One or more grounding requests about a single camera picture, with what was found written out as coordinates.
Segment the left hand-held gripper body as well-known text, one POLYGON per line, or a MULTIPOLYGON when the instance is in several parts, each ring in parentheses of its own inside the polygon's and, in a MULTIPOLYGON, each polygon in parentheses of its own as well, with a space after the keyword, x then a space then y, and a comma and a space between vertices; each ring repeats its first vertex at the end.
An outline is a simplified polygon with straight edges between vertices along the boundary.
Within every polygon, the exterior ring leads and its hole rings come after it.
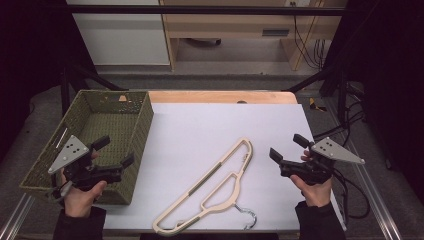
POLYGON ((120 164, 99 166, 93 161, 95 150, 71 135, 48 169, 50 175, 63 171, 66 180, 82 191, 90 190, 99 181, 120 182, 124 168, 120 164))

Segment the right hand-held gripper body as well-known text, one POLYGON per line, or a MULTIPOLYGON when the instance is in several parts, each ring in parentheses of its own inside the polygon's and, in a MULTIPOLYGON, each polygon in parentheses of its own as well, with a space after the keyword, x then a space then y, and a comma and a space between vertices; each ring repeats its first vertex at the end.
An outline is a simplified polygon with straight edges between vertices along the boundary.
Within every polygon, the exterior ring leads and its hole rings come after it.
POLYGON ((363 165, 365 160, 353 154, 329 137, 314 143, 310 141, 308 149, 312 159, 304 162, 288 161, 283 158, 279 164, 283 177, 297 175, 306 184, 323 184, 334 173, 334 162, 342 161, 363 165))

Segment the green woven basket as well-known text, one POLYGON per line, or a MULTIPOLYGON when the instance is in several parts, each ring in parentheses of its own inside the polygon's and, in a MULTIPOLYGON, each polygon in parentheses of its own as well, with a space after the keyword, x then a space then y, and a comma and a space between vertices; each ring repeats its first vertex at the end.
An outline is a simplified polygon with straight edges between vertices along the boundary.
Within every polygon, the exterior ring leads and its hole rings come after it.
POLYGON ((146 92, 79 91, 49 142, 23 178, 20 188, 46 201, 52 187, 48 168, 65 142, 72 135, 85 144, 109 136, 110 143, 100 150, 100 157, 94 162, 100 166, 110 166, 132 155, 134 163, 123 171, 121 181, 106 187, 99 202, 107 205, 130 204, 153 116, 150 97, 146 92))

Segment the person's right hand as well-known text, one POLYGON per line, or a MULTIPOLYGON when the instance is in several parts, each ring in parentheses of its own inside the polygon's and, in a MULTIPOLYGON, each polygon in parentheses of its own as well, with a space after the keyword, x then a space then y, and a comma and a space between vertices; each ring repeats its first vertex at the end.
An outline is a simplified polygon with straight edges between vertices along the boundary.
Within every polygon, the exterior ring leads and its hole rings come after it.
POLYGON ((324 207, 330 203, 332 179, 313 186, 306 184, 297 175, 291 175, 290 180, 301 191, 308 207, 324 207))

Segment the person's left hand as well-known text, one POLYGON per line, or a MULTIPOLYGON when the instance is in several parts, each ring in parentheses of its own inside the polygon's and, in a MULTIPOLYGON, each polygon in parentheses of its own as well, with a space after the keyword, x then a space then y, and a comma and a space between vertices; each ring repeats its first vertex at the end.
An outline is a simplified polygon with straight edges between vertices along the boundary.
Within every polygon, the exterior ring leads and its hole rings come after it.
POLYGON ((88 218, 94 202, 102 196, 106 186, 106 181, 99 181, 88 191, 71 187, 64 197, 65 215, 73 218, 88 218))

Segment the yellow and black tool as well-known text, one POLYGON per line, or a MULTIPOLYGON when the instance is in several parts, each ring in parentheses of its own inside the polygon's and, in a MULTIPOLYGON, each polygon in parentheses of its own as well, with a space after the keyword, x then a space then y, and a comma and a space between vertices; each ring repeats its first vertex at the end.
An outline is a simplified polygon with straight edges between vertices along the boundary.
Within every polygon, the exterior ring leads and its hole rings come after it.
POLYGON ((322 106, 318 106, 315 103, 314 98, 309 98, 309 107, 312 110, 317 110, 317 111, 321 111, 321 112, 327 112, 327 108, 326 107, 322 107, 322 106))

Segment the black metal stand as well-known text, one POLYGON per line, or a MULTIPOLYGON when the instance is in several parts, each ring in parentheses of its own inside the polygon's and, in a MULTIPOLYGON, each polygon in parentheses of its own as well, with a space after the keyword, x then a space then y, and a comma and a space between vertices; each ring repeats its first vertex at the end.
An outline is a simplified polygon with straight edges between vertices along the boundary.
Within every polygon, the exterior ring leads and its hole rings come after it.
POLYGON ((63 68, 60 76, 62 115, 65 115, 71 104, 70 88, 73 88, 76 93, 82 89, 89 89, 86 79, 93 80, 112 91, 124 91, 124 88, 107 81, 81 65, 67 65, 63 68))
POLYGON ((337 101, 337 119, 342 126, 347 125, 346 120, 346 95, 347 95, 347 75, 340 67, 330 66, 320 72, 308 77, 288 89, 283 89, 283 92, 297 93, 303 88, 323 80, 319 93, 323 97, 330 97, 335 91, 338 91, 337 101))

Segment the white table sheet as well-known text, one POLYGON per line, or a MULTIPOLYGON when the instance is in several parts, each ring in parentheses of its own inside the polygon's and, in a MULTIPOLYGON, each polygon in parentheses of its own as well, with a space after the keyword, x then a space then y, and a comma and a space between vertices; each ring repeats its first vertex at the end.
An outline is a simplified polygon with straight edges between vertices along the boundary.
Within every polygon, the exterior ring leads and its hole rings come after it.
POLYGON ((128 206, 110 206, 105 227, 109 230, 149 232, 154 220, 189 190, 241 138, 252 145, 253 157, 241 147, 203 185, 161 223, 172 228, 196 215, 203 206, 228 199, 233 190, 231 172, 241 172, 237 204, 203 217, 191 232, 281 232, 299 227, 295 207, 303 197, 281 176, 269 151, 299 160, 302 148, 294 134, 312 136, 299 104, 155 104, 154 117, 133 200, 128 206))

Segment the white cabinet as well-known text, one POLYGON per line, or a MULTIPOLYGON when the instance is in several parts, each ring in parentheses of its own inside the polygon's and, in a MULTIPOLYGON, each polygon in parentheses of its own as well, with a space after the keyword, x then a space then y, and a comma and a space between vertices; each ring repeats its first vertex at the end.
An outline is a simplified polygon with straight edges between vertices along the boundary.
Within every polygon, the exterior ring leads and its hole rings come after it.
POLYGON ((160 14, 74 14, 97 66, 168 65, 160 14))

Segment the black chair base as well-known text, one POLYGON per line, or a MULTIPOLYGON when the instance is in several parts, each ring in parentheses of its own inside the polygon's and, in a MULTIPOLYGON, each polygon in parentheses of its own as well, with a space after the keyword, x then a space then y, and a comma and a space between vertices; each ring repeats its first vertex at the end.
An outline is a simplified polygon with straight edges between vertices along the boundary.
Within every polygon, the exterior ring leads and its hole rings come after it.
POLYGON ((195 46, 219 46, 222 42, 219 38, 186 38, 186 41, 195 46))

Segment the light wooden desk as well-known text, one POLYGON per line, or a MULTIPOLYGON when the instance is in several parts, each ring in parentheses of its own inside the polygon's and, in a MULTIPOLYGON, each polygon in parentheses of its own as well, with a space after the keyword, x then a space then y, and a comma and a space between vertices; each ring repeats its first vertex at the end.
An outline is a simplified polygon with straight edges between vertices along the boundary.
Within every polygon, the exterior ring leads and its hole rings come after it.
MULTIPOLYGON (((348 0, 158 0, 162 6, 253 6, 343 8, 348 0)), ((308 55, 314 40, 333 39, 339 16, 164 14, 165 32, 174 42, 183 38, 271 38, 283 45, 292 70, 308 55)))

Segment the aluminium rail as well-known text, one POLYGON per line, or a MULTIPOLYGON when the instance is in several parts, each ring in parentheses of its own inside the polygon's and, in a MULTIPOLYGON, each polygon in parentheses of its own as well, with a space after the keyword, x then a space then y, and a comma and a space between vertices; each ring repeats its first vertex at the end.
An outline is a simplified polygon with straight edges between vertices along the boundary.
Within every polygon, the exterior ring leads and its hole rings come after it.
MULTIPOLYGON (((337 104, 332 102, 330 99, 324 99, 324 103, 328 107, 330 116, 335 124, 340 124, 341 122, 337 118, 337 104)), ((359 153, 352 142, 347 137, 347 134, 342 133, 342 140, 346 140, 346 147, 348 150, 351 150, 354 154, 359 156, 359 153)), ((394 222, 380 192, 372 180, 369 172, 365 165, 353 164, 353 170, 356 174, 356 177, 366 193, 370 206, 373 212, 373 215, 382 231, 386 240, 402 240, 402 236, 398 230, 396 223, 394 222)))
POLYGON ((34 203, 34 198, 24 193, 14 211, 0 229, 0 240, 15 240, 34 203))

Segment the black horizontal frame bar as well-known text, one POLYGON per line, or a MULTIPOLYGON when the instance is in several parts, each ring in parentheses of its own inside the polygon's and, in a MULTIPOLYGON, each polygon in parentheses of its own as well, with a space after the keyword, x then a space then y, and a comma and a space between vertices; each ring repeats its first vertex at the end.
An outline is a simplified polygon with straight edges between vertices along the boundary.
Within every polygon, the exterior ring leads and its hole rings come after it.
POLYGON ((153 6, 153 5, 67 5, 72 13, 90 14, 206 14, 206 15, 297 15, 342 16, 344 8, 244 7, 244 6, 153 6))

